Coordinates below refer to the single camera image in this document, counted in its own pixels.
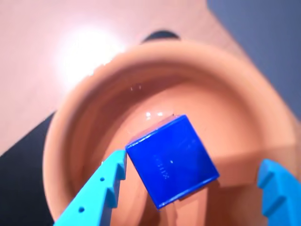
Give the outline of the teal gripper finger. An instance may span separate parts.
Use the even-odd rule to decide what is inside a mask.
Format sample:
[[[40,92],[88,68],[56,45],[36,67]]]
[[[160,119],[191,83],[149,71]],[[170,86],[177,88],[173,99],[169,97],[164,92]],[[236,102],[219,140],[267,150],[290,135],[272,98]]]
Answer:
[[[55,226],[109,226],[119,200],[121,180],[126,179],[127,153],[114,151],[101,163],[70,202]]]
[[[257,186],[262,190],[261,212],[269,226],[301,224],[301,183],[279,163],[261,162]]]

